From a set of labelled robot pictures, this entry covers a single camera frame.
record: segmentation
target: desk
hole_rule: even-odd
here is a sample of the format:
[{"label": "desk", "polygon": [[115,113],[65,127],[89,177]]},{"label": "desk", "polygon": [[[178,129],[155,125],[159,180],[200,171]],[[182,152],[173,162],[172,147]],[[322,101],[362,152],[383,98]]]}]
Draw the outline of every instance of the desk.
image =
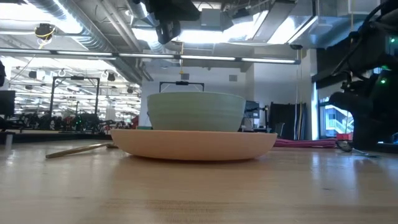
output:
[{"label": "desk", "polygon": [[177,162],[120,150],[45,160],[95,143],[0,151],[1,223],[396,223],[398,157],[275,148],[239,162]]}]

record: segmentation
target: vent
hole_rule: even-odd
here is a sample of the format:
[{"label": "vent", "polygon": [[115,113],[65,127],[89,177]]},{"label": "vent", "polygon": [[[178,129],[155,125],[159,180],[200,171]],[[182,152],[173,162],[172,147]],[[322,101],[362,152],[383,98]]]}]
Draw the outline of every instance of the vent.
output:
[{"label": "vent", "polygon": [[181,80],[189,80],[189,73],[181,74]]},{"label": "vent", "polygon": [[229,75],[229,81],[230,82],[237,82],[238,81],[238,75]]}]

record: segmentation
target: pink plate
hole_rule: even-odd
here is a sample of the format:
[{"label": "pink plate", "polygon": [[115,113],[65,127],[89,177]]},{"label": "pink plate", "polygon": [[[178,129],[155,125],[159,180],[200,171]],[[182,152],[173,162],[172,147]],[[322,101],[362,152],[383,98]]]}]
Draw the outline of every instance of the pink plate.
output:
[{"label": "pink plate", "polygon": [[189,161],[250,159],[270,151],[276,134],[214,131],[111,131],[113,142],[136,156]]}]

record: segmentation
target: light green bowl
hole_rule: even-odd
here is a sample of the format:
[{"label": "light green bowl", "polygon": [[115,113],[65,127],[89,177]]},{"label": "light green bowl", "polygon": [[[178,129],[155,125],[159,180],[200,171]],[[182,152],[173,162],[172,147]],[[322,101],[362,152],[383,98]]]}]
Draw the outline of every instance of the light green bowl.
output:
[{"label": "light green bowl", "polygon": [[148,96],[154,130],[235,132],[243,119],[246,100],[224,93],[178,92]]}]

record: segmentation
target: wooden table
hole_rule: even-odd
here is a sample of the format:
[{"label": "wooden table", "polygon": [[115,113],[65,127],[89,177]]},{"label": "wooden table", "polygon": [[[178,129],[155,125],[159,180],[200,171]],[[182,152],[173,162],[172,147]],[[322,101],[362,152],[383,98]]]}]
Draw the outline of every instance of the wooden table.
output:
[{"label": "wooden table", "polygon": [[275,148],[250,161],[177,162],[97,149],[44,159],[88,144],[0,151],[0,223],[398,221],[398,158],[390,155]]}]

